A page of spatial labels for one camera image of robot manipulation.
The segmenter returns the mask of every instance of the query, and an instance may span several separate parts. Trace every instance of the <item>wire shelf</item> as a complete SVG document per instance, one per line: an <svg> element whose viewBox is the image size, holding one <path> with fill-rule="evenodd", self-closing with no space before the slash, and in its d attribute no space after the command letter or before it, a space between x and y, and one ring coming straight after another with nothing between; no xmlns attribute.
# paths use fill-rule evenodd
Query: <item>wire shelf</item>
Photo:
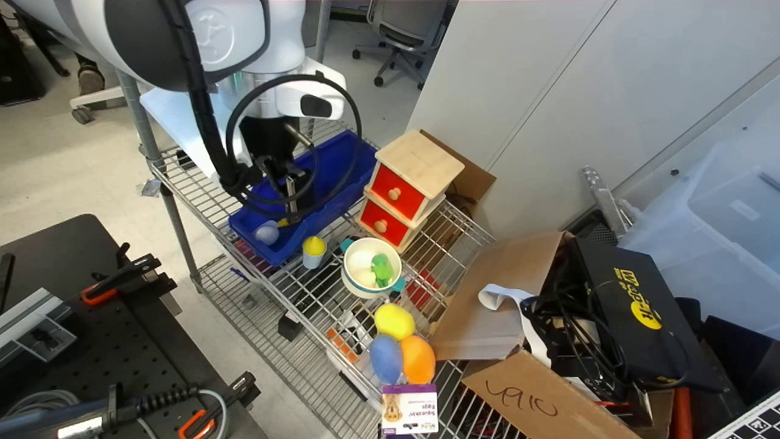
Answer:
<svg viewBox="0 0 780 439"><path fill-rule="evenodd" d="M223 267L214 263L205 270L205 289L227 318L262 355L270 359L269 362L275 361L275 371L339 437L376 437L380 383L372 373L367 349L376 330L373 310L380 300L368 301L345 289L339 255L331 255L318 270L303 267L301 259L279 270L269 267L227 223L227 216L241 204L194 163L180 161L175 151L164 154L164 167L151 166L151 170L218 237L234 267L241 267L251 280L241 283L236 272L224 267L227 260ZM367 230L359 227L356 213L359 207L329 223L322 237L329 243L364 237ZM401 304L413 310L422 328L428 328L428 321L439 318L467 265L489 243L493 243L493 237L448 202L428 220L404 251L408 291L401 296ZM270 315L269 310L255 310L250 307L251 300L247 301L250 291L269 291L279 307ZM308 328L308 335L301 335L306 340L295 338L285 346L289 340L275 333L280 315L298 318ZM313 359L314 350L336 362L351 384L339 376L325 373L320 367L322 359ZM439 437L521 437L461 384L461 376L461 362L439 361L435 378L439 387Z"/></svg>

